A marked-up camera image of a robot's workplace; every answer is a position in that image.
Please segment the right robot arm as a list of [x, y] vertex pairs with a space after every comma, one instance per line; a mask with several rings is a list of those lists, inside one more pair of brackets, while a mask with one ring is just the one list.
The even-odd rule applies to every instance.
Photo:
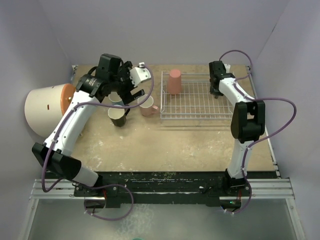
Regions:
[[209, 92], [217, 99], [226, 97], [233, 106], [230, 124], [234, 138], [231, 162], [225, 171], [222, 190], [228, 196], [248, 187], [248, 164], [253, 143], [265, 133], [266, 105], [255, 100], [237, 83], [236, 77], [221, 61], [212, 61], [209, 67]]

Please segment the pink faceted mug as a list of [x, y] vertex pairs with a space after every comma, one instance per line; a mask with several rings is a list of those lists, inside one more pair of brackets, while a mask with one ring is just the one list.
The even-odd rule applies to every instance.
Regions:
[[147, 97], [147, 95], [143, 95], [137, 99], [137, 103], [139, 104], [140, 113], [144, 117], [151, 116], [152, 114], [156, 114], [160, 111], [160, 108], [154, 104], [154, 98], [149, 96], [144, 103], [143, 100]]

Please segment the black faceted mug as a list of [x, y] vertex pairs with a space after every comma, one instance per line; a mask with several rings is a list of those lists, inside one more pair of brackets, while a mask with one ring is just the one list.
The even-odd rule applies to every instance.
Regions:
[[123, 127], [127, 121], [127, 115], [130, 109], [123, 108], [109, 108], [107, 111], [108, 117], [112, 121], [113, 125], [116, 127]]

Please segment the light blue mug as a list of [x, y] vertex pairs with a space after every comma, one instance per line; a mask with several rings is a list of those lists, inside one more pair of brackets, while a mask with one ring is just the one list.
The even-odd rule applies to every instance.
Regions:
[[124, 102], [121, 97], [116, 92], [111, 92], [108, 95], [108, 99], [110, 100], [112, 105], [124, 106]]

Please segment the salmon pink tumbler cup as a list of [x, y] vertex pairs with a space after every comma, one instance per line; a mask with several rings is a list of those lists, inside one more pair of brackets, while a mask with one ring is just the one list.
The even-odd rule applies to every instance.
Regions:
[[179, 69], [172, 69], [169, 72], [166, 90], [171, 95], [177, 95], [182, 91], [182, 77]]

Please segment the grey glazed mug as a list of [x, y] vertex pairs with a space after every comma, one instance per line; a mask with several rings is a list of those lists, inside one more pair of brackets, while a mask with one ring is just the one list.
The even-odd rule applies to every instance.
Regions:
[[218, 90], [213, 90], [211, 94], [214, 96], [215, 99], [218, 99], [220, 96], [223, 96], [223, 94]]

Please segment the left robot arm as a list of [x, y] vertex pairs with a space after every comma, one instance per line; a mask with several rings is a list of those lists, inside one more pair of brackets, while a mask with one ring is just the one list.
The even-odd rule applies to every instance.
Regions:
[[145, 94], [143, 90], [135, 94], [131, 91], [152, 77], [143, 62], [133, 66], [119, 56], [106, 53], [100, 56], [98, 65], [78, 80], [71, 103], [53, 132], [43, 143], [36, 142], [32, 147], [32, 153], [42, 166], [44, 192], [50, 191], [45, 184], [46, 172], [50, 171], [60, 179], [85, 185], [91, 196], [101, 194], [103, 184], [98, 173], [71, 156], [75, 143], [96, 107], [103, 105], [104, 98], [115, 92], [124, 103], [119, 110], [130, 109], [129, 104]]

